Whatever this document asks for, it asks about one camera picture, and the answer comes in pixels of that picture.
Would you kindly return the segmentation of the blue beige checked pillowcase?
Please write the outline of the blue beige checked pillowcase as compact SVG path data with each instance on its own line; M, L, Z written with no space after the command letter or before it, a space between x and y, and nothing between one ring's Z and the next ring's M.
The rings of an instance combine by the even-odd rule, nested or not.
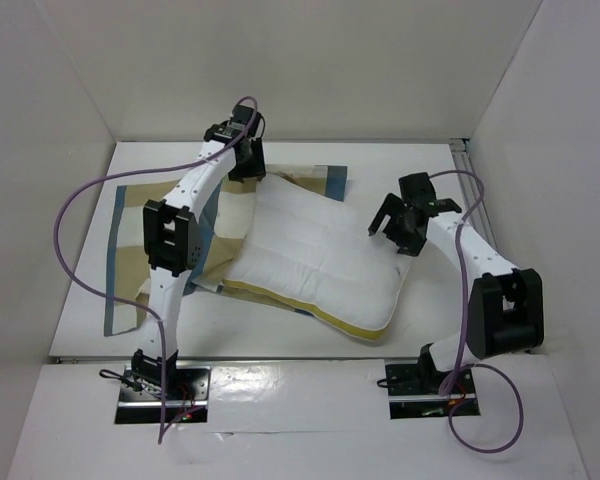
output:
M348 168L270 164L267 175L278 175L307 191L341 202L346 193ZM143 207L149 199L161 199L176 184L176 181L169 181L117 187L107 245L107 295L136 304L148 303L150 265L144 251ZM302 301L296 295L278 295L245 280L228 278L229 267L242 250L253 220L255 193L263 186L262 181L255 179L240 182L225 178L215 188L198 220L203 238L202 258L189 277L184 293L190 295L197 289L208 289L224 297L311 315L353 334L353 326L327 314L315 301Z

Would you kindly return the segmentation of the white pillow yellow edge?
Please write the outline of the white pillow yellow edge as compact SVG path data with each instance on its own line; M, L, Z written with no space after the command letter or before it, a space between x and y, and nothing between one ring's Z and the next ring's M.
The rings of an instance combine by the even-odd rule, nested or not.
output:
M223 284L374 341L389 327L411 262L369 235L355 208L272 175L257 187L253 222Z

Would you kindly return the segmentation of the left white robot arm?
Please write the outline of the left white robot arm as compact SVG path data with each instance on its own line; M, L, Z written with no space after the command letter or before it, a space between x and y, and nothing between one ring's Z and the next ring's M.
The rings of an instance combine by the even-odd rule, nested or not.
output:
M200 216L222 180L265 174L262 115L240 107L206 132L198 159L166 195L143 207L143 246L150 267L147 318L131 361L132 375L156 399L176 390L177 322L189 276L204 254Z

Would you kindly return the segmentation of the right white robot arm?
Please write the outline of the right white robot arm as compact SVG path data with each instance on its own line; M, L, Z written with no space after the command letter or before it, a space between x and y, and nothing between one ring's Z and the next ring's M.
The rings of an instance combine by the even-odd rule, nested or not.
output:
M383 233L400 254L418 256L431 244L461 276L461 324L456 334L421 348L415 381L445 395L460 369L480 360L533 349L544 342L543 285L539 273L500 255L451 199L383 200L368 228Z

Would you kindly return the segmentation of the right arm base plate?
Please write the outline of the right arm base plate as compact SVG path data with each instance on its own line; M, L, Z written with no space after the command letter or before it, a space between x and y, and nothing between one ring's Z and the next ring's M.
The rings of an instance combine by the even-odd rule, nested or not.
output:
M453 408L456 416L481 414L470 372L460 374L448 396L438 394L443 379L443 375L421 377L415 363L389 363L385 377L376 384L387 392L391 420L444 418Z

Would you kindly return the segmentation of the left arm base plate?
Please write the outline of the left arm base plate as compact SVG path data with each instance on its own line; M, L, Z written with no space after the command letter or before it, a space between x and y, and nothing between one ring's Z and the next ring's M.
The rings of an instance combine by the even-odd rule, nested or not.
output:
M117 425L159 424L160 389L143 379L136 379L126 365L120 383L114 423ZM166 394L165 423L180 415L178 423L206 423L211 369L183 367L176 372Z

